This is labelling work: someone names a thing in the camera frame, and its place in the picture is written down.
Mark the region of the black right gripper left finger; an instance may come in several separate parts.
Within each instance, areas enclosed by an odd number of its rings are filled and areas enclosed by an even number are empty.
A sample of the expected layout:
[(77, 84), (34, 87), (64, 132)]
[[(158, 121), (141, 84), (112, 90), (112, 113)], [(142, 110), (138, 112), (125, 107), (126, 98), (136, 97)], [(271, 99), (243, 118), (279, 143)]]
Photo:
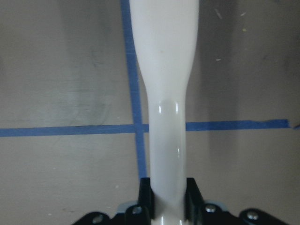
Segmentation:
[(141, 178), (140, 180), (138, 205), (145, 212), (148, 219), (154, 218), (154, 194), (150, 185), (150, 178)]

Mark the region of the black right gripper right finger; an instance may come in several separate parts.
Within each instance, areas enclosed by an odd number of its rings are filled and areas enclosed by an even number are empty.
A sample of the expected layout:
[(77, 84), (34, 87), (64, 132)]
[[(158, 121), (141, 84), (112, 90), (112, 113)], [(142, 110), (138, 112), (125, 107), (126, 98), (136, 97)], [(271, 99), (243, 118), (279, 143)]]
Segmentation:
[(194, 178), (187, 178), (185, 193), (186, 219), (202, 219), (202, 206), (204, 199)]

